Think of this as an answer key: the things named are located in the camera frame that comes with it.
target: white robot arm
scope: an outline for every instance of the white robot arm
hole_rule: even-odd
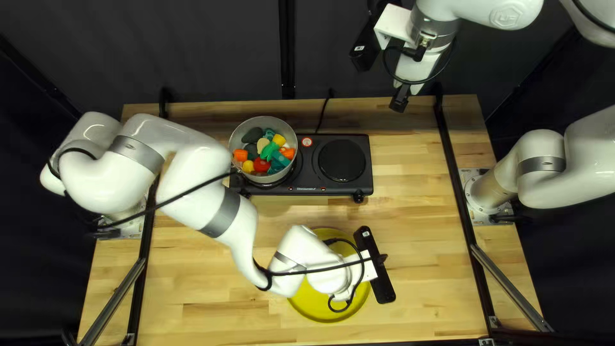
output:
[[[615,47],[615,1],[560,2],[585,38]],[[434,70],[441,55],[452,46],[462,19],[500,30],[519,30],[536,19],[542,4],[543,0],[416,0],[412,10],[387,4],[374,26],[378,44],[385,50],[385,58],[388,49],[405,52],[394,71],[385,61],[385,69],[394,78],[393,85],[400,88],[391,108],[403,112],[407,95],[416,95],[423,87],[424,83],[417,81],[432,79],[446,67],[444,63]],[[391,43],[392,38],[400,40],[404,49]]]
[[[175,157],[157,189],[158,202],[224,176],[231,166],[227,148],[188,127],[147,114],[133,116],[122,127],[107,115],[88,112],[43,168],[40,179],[48,190],[67,193],[83,208],[117,221],[138,211],[172,152]],[[268,270],[257,267],[252,257],[256,207],[221,181],[184,195],[161,211],[230,247],[237,268],[255,286],[292,297],[306,274],[279,273],[312,271],[307,273],[312,287],[333,301],[348,301],[359,281],[378,277],[368,250],[342,258],[305,226],[293,226],[285,234]]]
[[[615,106],[577,120],[563,137],[529,131],[477,179],[466,185],[466,198],[488,214],[517,195],[525,206],[548,209],[614,193]]]

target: yellow plate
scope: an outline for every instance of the yellow plate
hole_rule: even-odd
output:
[[[354,243],[352,237],[341,230],[334,228],[316,228],[312,231],[314,231],[321,240],[344,238]],[[341,241],[331,244],[330,248],[344,257],[357,253],[350,245]],[[355,297],[350,307],[344,312],[337,313],[329,310],[327,305],[329,296],[316,291],[307,281],[307,279],[303,280],[299,287],[299,291],[297,291],[294,297],[289,298],[288,301],[297,312],[316,322],[333,323],[349,318],[357,313],[361,306],[363,306],[370,293],[370,284],[368,282],[360,284],[357,287]],[[346,306],[346,302],[331,302],[331,306],[340,309]]]

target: wooden table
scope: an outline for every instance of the wooden table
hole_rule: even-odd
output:
[[[373,296],[346,321],[320,324],[299,315],[283,297],[261,292],[236,270],[223,245],[158,212],[141,312],[140,345],[351,344],[476,338],[486,335],[477,288],[430,96],[412,97],[404,114],[390,98],[329,101],[322,133],[370,135],[374,194],[361,205],[347,197],[254,196],[260,219],[255,258],[267,264],[291,225],[332,226],[374,233],[397,293],[392,304]],[[311,133],[323,100],[176,103],[171,120],[225,142],[257,114],[284,119]],[[444,99],[459,167],[495,163],[475,95]],[[155,104],[126,105],[122,119],[156,115]],[[514,226],[478,227],[479,245],[539,309]],[[81,338],[137,258],[139,240],[99,241],[79,329]],[[499,319],[531,328],[490,280]],[[130,297],[98,341],[118,344]]]

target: electric hot plate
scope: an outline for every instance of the electric hot plate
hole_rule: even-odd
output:
[[[374,192],[367,135],[297,134],[299,149],[291,171],[277,182],[258,184],[234,174],[232,191],[251,195],[350,195],[356,203]]]

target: metal pot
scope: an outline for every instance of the metal pot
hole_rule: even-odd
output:
[[[295,131],[290,127],[286,122],[275,118],[273,116],[255,116],[254,118],[250,118],[237,126],[235,131],[232,132],[231,138],[229,139],[229,149],[232,152],[235,149],[243,149],[245,143],[241,142],[241,138],[253,127],[260,127],[263,130],[272,129],[277,134],[280,134],[286,139],[286,143],[290,148],[295,149],[295,157],[291,160],[290,164],[278,173],[258,176],[254,174],[249,174],[241,170],[242,163],[232,159],[232,164],[235,166],[239,172],[243,173],[243,175],[250,179],[255,183],[267,184],[276,182],[282,178],[284,178],[290,171],[293,163],[295,162],[295,158],[298,154],[298,146],[297,146],[297,135]]]

